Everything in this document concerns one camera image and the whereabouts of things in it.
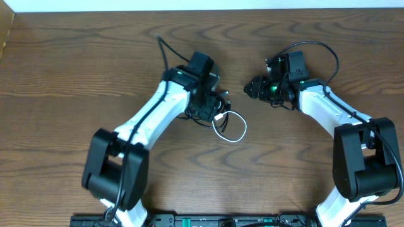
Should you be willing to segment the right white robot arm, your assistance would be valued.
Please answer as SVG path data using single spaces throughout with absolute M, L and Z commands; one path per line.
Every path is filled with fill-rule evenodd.
M 291 104 L 312 117 L 333 138 L 335 183 L 325 201 L 306 218 L 306 226 L 349 226 L 367 205 L 393 189 L 403 195 L 403 170 L 394 123 L 374 119 L 338 98 L 320 79 L 309 77 L 301 51 L 281 53 L 266 61 L 268 75 L 256 76 L 244 92 L 271 107 Z

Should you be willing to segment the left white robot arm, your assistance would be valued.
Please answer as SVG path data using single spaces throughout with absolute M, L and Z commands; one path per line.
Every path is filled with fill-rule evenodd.
M 213 120 L 221 106 L 214 92 L 219 81 L 212 73 L 214 65 L 209 56 L 195 52 L 186 65 L 163 72 L 155 94 L 135 116 L 112 132 L 99 129 L 94 133 L 81 184 L 107 206 L 97 224 L 143 225 L 147 211 L 141 197 L 150 150 L 181 113 Z

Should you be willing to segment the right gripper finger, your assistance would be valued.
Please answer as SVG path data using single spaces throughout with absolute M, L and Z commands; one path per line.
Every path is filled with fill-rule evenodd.
M 252 88 L 248 88 L 246 90 L 244 90 L 244 92 L 250 97 L 250 98 L 258 98 L 259 96 L 259 92 L 252 89 Z
M 245 85 L 244 90 L 257 90 L 259 88 L 259 76 L 253 77 L 253 79 Z

